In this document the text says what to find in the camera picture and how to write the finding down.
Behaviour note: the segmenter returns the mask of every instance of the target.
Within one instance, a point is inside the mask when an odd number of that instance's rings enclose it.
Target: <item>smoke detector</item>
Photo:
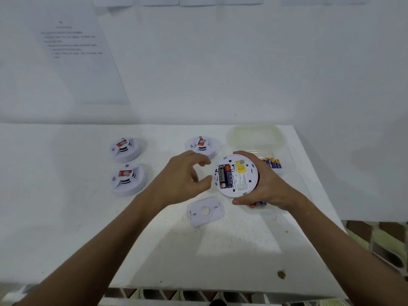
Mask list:
[[[258,183],[255,164],[240,154],[222,158],[214,169],[214,182],[225,196],[240,197],[250,193]]]
[[[110,146],[110,155],[119,163],[132,161],[141,151],[139,141],[131,137],[123,137]]]
[[[196,153],[205,154],[210,159],[214,158],[217,154],[214,140],[207,136],[198,136],[189,139],[186,143],[186,149],[190,149]]]
[[[124,168],[118,169],[112,174],[110,185],[113,192],[121,197],[134,195],[146,184],[146,171],[141,165],[126,164]]]

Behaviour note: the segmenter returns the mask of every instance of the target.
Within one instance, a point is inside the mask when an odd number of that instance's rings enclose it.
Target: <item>white table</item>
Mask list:
[[[229,154],[232,127],[1,124],[0,282],[42,281],[132,200],[109,186],[121,166],[109,156],[115,139],[142,139],[144,151],[133,163],[145,164],[151,181],[191,137],[224,144],[213,163]],[[314,203],[342,227],[295,130],[279,128]],[[202,178],[212,167],[197,170]],[[234,206],[214,187],[194,200],[211,195],[222,200],[223,219],[193,228],[189,201],[167,207],[140,235],[111,286],[346,297],[287,212]],[[277,275],[282,269],[284,280]]]

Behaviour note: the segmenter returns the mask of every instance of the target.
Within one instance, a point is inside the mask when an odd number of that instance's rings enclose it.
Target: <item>wall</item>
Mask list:
[[[130,105],[77,105],[0,1],[0,121],[293,124],[342,219],[408,220],[407,0],[97,9]]]

